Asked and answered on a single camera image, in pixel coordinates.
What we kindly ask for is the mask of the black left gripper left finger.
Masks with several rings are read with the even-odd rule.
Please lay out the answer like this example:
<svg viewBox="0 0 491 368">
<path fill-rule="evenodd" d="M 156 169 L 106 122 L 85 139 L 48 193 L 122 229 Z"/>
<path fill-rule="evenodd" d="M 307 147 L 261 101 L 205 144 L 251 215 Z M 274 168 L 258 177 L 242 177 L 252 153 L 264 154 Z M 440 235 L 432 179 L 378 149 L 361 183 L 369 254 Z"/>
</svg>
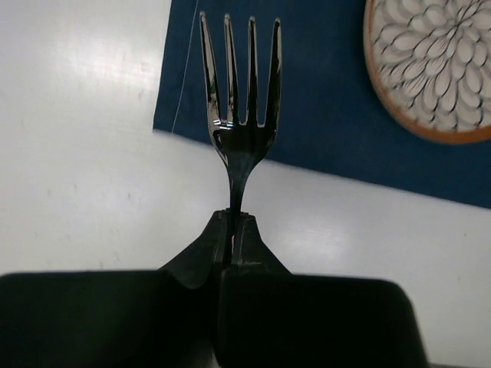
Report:
<svg viewBox="0 0 491 368">
<path fill-rule="evenodd" d="M 15 272 L 1 278 L 3 367 L 211 367 L 209 290 L 225 211 L 154 270 Z"/>
</svg>

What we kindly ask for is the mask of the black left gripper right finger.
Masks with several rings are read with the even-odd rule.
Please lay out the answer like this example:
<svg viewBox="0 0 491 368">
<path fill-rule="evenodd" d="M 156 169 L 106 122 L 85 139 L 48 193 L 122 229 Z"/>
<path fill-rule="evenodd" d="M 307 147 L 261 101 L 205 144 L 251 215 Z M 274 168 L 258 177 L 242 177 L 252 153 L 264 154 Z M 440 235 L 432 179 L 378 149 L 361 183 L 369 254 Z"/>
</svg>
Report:
<svg viewBox="0 0 491 368">
<path fill-rule="evenodd" d="M 222 367 L 426 367 L 404 290 L 387 280 L 291 273 L 252 215 L 236 228 L 219 282 Z"/>
</svg>

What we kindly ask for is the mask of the silver fork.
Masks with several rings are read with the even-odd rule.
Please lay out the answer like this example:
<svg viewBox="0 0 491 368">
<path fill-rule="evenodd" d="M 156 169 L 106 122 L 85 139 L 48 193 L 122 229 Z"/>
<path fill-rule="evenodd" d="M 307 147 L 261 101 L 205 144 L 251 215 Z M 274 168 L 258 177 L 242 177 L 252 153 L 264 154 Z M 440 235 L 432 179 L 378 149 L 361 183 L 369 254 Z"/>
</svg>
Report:
<svg viewBox="0 0 491 368">
<path fill-rule="evenodd" d="M 230 16 L 224 17 L 228 86 L 225 115 L 220 113 L 215 55 L 206 13 L 203 11 L 199 13 L 199 26 L 209 136 L 229 178 L 229 211 L 233 215 L 239 215 L 247 180 L 256 165 L 265 158 L 277 137 L 282 92 L 281 22 L 277 18 L 273 26 L 265 119 L 262 123 L 259 121 L 255 18 L 249 19 L 248 28 L 248 83 L 244 120 L 239 117 L 236 49 Z"/>
</svg>

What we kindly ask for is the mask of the blue whale placemat cloth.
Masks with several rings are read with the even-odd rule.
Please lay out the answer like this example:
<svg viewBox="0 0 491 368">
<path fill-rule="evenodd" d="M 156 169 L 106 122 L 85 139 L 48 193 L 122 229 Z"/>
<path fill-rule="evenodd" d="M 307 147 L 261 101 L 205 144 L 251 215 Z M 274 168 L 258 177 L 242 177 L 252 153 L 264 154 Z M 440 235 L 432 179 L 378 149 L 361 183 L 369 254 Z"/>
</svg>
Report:
<svg viewBox="0 0 491 368">
<path fill-rule="evenodd" d="M 153 126 L 209 142 L 199 17 L 227 93 L 223 20 L 234 32 L 239 96 L 247 98 L 248 21 L 257 27 L 259 107 L 269 79 L 272 28 L 282 24 L 282 102 L 271 160 L 487 208 L 490 144 L 423 140 L 383 108 L 364 63 L 362 1 L 174 1 Z"/>
</svg>

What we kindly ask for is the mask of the floral patterned plate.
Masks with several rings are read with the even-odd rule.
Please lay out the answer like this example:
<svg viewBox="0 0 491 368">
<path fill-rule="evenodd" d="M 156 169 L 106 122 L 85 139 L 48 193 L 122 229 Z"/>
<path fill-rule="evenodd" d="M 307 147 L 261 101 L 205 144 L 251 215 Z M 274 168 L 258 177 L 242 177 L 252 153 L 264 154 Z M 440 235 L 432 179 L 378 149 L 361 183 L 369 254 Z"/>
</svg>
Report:
<svg viewBox="0 0 491 368">
<path fill-rule="evenodd" d="M 404 129 L 444 144 L 490 139 L 490 3 L 367 1 L 371 84 Z"/>
</svg>

